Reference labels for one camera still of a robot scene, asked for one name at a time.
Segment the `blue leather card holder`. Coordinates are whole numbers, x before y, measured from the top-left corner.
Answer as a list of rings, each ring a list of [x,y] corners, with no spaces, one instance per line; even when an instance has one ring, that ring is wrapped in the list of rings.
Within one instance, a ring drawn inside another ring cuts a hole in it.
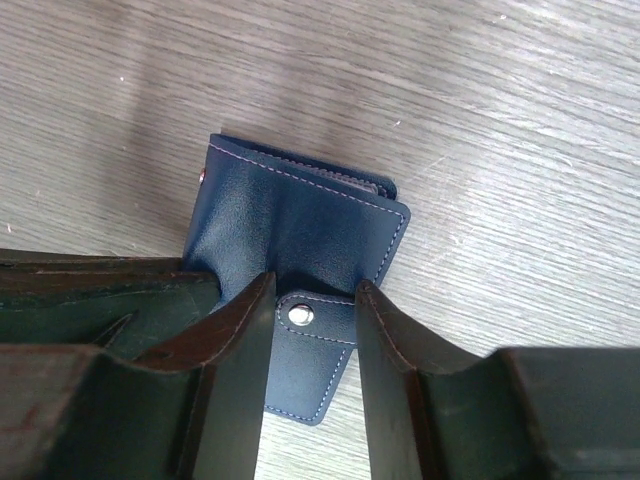
[[[380,284],[411,213],[394,182],[224,134],[210,137],[183,251],[230,302],[276,276],[265,410],[320,423],[356,349],[355,292]]]

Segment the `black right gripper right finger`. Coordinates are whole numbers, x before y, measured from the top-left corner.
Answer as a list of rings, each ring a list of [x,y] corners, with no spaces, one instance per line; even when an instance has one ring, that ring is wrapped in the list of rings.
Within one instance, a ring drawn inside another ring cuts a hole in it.
[[[356,330],[375,479],[635,479],[639,352],[447,341],[372,282]]]

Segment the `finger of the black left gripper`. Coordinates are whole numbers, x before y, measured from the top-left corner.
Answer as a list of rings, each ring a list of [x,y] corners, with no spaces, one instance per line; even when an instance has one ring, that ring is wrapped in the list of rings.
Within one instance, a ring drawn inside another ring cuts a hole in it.
[[[1,251],[4,344],[91,344],[133,359],[219,299],[217,277],[178,258]]]

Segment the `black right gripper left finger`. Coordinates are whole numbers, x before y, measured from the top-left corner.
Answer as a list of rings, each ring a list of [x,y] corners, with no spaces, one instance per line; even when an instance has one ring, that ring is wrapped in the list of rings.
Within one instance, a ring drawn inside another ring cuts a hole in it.
[[[5,479],[250,479],[274,326],[262,273],[133,359],[1,341]]]

